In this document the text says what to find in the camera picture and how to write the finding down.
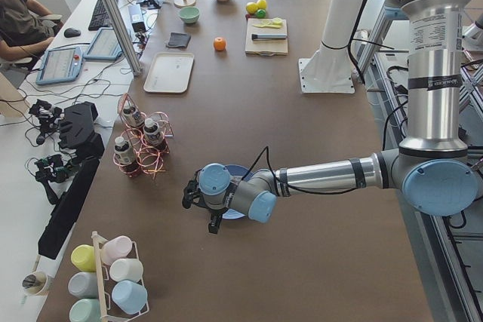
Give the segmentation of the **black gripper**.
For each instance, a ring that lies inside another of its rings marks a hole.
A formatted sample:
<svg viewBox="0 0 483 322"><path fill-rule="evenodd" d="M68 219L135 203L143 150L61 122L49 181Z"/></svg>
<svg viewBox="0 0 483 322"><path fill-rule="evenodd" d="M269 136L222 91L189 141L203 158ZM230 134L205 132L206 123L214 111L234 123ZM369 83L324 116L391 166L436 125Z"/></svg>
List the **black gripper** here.
<svg viewBox="0 0 483 322"><path fill-rule="evenodd" d="M208 231L211 234L217 234L220 229L220 224L222 222L223 214L226 212L226 207L220 209L212 209L206 207L210 214L210 222L208 223Z"/></svg>

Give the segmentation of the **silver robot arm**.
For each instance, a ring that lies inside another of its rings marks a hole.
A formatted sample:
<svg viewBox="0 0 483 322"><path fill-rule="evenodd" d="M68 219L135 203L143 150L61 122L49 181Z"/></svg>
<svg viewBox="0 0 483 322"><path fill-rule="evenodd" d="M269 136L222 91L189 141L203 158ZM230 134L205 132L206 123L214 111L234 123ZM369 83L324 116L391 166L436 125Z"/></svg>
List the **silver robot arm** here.
<svg viewBox="0 0 483 322"><path fill-rule="evenodd" d="M468 165L468 147L458 134L461 16L469 1L385 0L384 12L409 21L408 124L396 148L325 164L251 168L242 176L208 164L184 189L183 206L208 210L211 233L229 210L267 222L280 197L341 195L368 186L398 189L412 207L433 216L466 209L482 194L481 177Z"/></svg>

